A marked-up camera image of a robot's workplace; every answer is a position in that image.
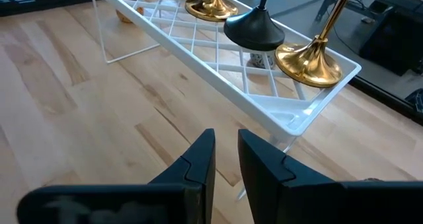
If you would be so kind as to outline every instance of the wood plank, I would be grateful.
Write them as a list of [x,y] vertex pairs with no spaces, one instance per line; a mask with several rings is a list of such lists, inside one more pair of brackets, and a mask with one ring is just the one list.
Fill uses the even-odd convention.
[[74,101],[33,45],[3,44],[3,48],[43,115],[51,117],[75,108]]
[[211,213],[211,222],[219,224],[230,224],[230,222],[217,208],[213,208],[213,212]]
[[44,21],[38,21],[37,25],[44,32],[53,47],[58,52],[66,71],[69,73],[72,85],[88,81],[90,76],[85,68],[77,61],[75,55],[67,48],[67,46],[54,34],[50,27]]
[[[134,79],[140,83],[144,95],[149,98],[157,111],[162,117],[168,121],[172,127],[176,128],[189,142],[194,142],[196,138],[211,124],[208,121],[205,126],[206,119],[201,113],[193,113],[193,109],[183,96],[175,88],[168,87],[164,83],[160,83],[159,78],[154,77],[153,72],[146,73],[147,68],[128,66],[128,73],[133,75]],[[235,146],[230,147],[219,142],[217,138],[217,169],[232,185],[240,181],[240,173],[237,160],[232,159],[232,155],[236,154]]]
[[347,168],[335,162],[330,156],[317,149],[312,143],[304,138],[299,138],[289,151],[292,157],[299,157],[304,165],[313,167],[316,171],[335,180],[356,180]]
[[148,131],[148,129],[143,126],[142,124],[138,124],[135,126],[136,130],[143,136],[145,141],[150,144],[151,148],[153,148],[154,152],[160,156],[160,158],[165,162],[165,164],[169,167],[173,164],[175,159],[173,158],[169,152],[164,149],[160,143],[151,135],[151,133]]
[[52,185],[72,185],[72,184],[82,184],[82,180],[79,178],[79,175],[74,171],[71,170],[63,175],[59,175],[54,177],[53,180],[48,181],[44,184],[44,186],[52,186]]
[[166,166],[134,127],[115,112],[114,105],[124,100],[108,103],[108,97],[103,96],[109,94],[108,87],[99,81],[113,72],[69,88],[79,109],[57,120],[53,127],[58,129],[57,134],[64,135],[57,140],[67,141],[70,160],[83,180],[146,183]]
[[15,208],[28,192],[22,171],[0,126],[0,216],[3,223],[17,223]]
[[354,141],[365,145],[369,152],[383,155],[398,167],[406,164],[416,146],[416,140],[395,124],[385,123],[379,116],[362,110],[343,96],[336,97],[322,116],[336,124],[338,131],[354,136]]
[[[0,124],[28,187],[36,188],[55,175],[69,171],[69,164],[60,147],[53,144],[41,108],[31,97],[3,47],[0,47],[0,57],[0,97],[7,98],[0,100]],[[43,98],[50,97],[42,90],[37,90],[38,93]]]

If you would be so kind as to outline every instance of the wire grid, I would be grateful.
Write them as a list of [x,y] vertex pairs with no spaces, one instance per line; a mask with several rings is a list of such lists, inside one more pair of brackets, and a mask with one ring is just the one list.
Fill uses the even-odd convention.
[[[268,77],[270,90],[272,91],[272,96],[279,97],[278,90],[276,87],[276,83],[274,78],[281,77],[281,78],[289,78],[285,73],[281,72],[280,70],[273,70],[270,67],[271,62],[268,59],[268,56],[273,56],[273,52],[259,52],[248,50],[242,48],[228,40],[225,42],[220,42],[219,39],[225,37],[223,33],[223,23],[222,22],[207,22],[201,19],[197,19],[192,15],[188,14],[183,7],[184,0],[165,0],[167,3],[163,3],[164,0],[124,0],[129,6],[134,9],[138,7],[143,7],[145,10],[144,17],[151,21],[152,23],[159,25],[160,28],[162,25],[167,25],[167,28],[164,28],[167,32],[169,37],[177,41],[178,43],[182,44],[185,48],[189,49],[191,53],[195,56],[199,56],[196,51],[194,51],[195,47],[198,47],[199,50],[204,48],[211,48],[214,50],[215,58],[213,61],[206,61],[204,62],[208,64],[211,68],[219,71],[230,71],[242,74],[242,84],[241,87],[242,91],[245,94],[250,94],[249,92],[249,80],[248,75],[263,75]],[[170,13],[171,18],[163,18],[162,11]],[[173,34],[175,27],[182,27],[182,28],[192,28],[192,37],[183,37],[183,36],[176,36]],[[210,34],[213,33],[213,40],[199,40],[196,38],[197,33],[199,30],[207,31]],[[219,51],[226,50],[231,52],[237,52],[239,55],[238,63],[220,63],[219,61]],[[246,57],[244,53],[254,53],[261,55],[264,62],[264,69],[257,68],[257,67],[248,67],[246,63]],[[298,93],[298,97],[300,99],[305,100],[305,95],[300,83],[294,81],[295,89]]]
[[[144,8],[144,14],[139,14],[139,17],[144,17],[152,22],[157,30],[166,32],[169,38],[184,46],[191,53],[191,56],[198,57],[217,73],[221,75],[225,73],[237,74],[235,77],[238,79],[235,82],[228,79],[229,83],[235,85],[244,96],[249,96],[261,105],[262,109],[266,111],[265,114],[273,115],[279,123],[284,125],[285,130],[291,130],[288,133],[293,134],[295,133],[294,130],[301,128],[301,132],[297,132],[297,135],[301,135],[317,114],[340,90],[340,88],[337,88],[337,91],[332,93],[332,89],[307,89],[306,96],[303,87],[308,86],[294,81],[278,68],[271,68],[271,61],[268,56],[274,57],[274,52],[253,51],[234,44],[224,35],[222,22],[208,22],[188,14],[184,8],[185,0],[122,1],[133,9]],[[247,66],[248,54],[261,55],[264,68]],[[223,60],[222,55],[230,57],[229,62]],[[251,88],[254,88],[254,83],[250,79],[251,76],[267,77],[266,87],[270,88],[270,93],[263,94],[257,89],[251,91]],[[281,93],[278,92],[276,84],[280,83],[281,79],[289,79],[289,83],[291,85],[293,83],[292,91],[296,92],[295,98],[281,96]]]

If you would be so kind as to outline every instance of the wire shelf leg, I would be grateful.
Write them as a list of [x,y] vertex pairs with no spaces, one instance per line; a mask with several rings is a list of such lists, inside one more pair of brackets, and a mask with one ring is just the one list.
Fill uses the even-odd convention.
[[263,52],[262,59],[263,59],[265,68],[269,71],[268,78],[269,78],[269,83],[270,83],[270,89],[272,90],[272,95],[273,96],[279,96],[278,90],[277,90],[276,84],[275,84],[275,79],[273,78],[272,68],[270,67],[268,54],[266,52]]
[[249,80],[247,77],[247,69],[245,69],[245,64],[244,64],[244,51],[243,48],[239,48],[239,60],[241,61],[241,66],[243,67],[243,88],[244,88],[244,93],[249,94]]
[[243,189],[239,192],[237,196],[237,201],[241,200],[241,198],[244,198],[245,194],[247,194],[247,191],[245,190],[245,186],[243,186]]
[[100,36],[100,46],[101,46],[101,50],[102,50],[102,54],[103,54],[103,59],[106,62],[106,64],[114,63],[114,62],[120,61],[121,59],[125,59],[125,58],[128,58],[130,56],[134,56],[136,54],[139,54],[139,53],[142,53],[142,52],[146,52],[147,50],[151,50],[153,48],[156,48],[156,47],[160,46],[160,44],[155,44],[155,45],[149,46],[147,48],[141,49],[139,51],[132,52],[132,53],[129,53],[127,55],[124,55],[124,56],[121,56],[121,57],[118,57],[118,58],[115,58],[115,59],[107,60],[106,48],[104,47],[104,39],[103,39],[103,33],[102,33],[102,26],[101,26],[101,21],[100,21],[100,15],[98,13],[98,8],[97,8],[97,2],[96,2],[96,0],[93,0],[93,6],[94,6],[95,17],[96,17],[96,20],[97,20],[97,25],[98,25],[98,34]]
[[299,83],[297,81],[293,81],[293,84],[295,85],[295,89],[297,91],[298,98],[301,99],[301,100],[307,100],[307,98],[305,97],[304,91],[303,91],[303,87],[301,86],[301,83]]
[[216,53],[215,53],[215,62],[216,62],[216,72],[219,73],[219,25],[216,23]]
[[291,141],[291,143],[288,144],[288,146],[282,151],[284,153],[287,153],[293,146],[293,144],[295,143],[295,141],[297,140],[298,137],[294,137]]

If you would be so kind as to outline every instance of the white wire rack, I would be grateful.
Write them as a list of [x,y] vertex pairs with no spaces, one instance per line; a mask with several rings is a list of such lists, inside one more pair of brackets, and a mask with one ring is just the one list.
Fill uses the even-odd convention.
[[[312,98],[307,99],[303,88],[306,87],[294,80],[297,98],[286,98],[278,93],[276,83],[278,79],[290,79],[278,69],[272,69],[267,55],[273,56],[274,52],[258,52],[242,48],[232,42],[223,33],[223,23],[206,22],[189,15],[184,8],[185,0],[105,0],[115,9],[128,17],[134,24],[148,33],[158,44],[144,48],[140,51],[124,55],[108,61],[104,52],[102,39],[102,25],[98,17],[96,1],[93,0],[98,26],[100,30],[100,43],[103,48],[104,58],[107,63],[162,46],[172,52],[180,61],[185,63],[191,70],[202,79],[226,96],[241,110],[262,124],[272,135],[272,143],[284,142],[291,146],[295,137],[300,136],[319,115],[322,109],[335,97],[348,81],[355,76],[361,67],[332,51],[327,52],[336,59],[343,72],[343,79],[334,87],[319,90]],[[238,6],[240,12],[250,8],[236,0],[231,0]],[[144,15],[135,9],[143,7]],[[306,44],[310,39],[300,33],[278,23],[286,33],[286,41]],[[185,28],[191,33],[175,35],[176,28]],[[209,61],[201,55],[201,51],[211,50],[214,59]],[[260,54],[264,58],[264,69],[247,66],[245,54]],[[231,54],[234,58],[229,62],[223,61],[221,54]],[[221,75],[222,71],[236,72],[240,74],[242,85],[236,85]],[[254,94],[250,92],[250,75],[261,75],[268,78],[268,94]]]

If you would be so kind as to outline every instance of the gray floor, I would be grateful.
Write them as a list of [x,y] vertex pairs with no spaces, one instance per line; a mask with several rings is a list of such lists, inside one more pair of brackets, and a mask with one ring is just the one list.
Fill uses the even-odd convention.
[[[251,7],[259,2],[259,0],[239,1]],[[323,0],[268,0],[266,6],[271,15],[277,15],[274,17],[276,20],[311,38],[320,32],[327,19],[326,16],[321,23],[314,22],[322,2]],[[371,0],[365,0],[364,3],[369,5]],[[379,65],[357,56],[356,53],[372,29],[372,25],[361,23],[362,17],[353,11],[344,9],[335,26],[339,37],[354,52],[336,37],[334,30],[329,35],[329,47],[358,62],[363,68],[360,72],[360,77],[399,98],[405,98],[416,89],[423,88],[423,77],[416,75],[412,71],[408,71],[400,77]]]

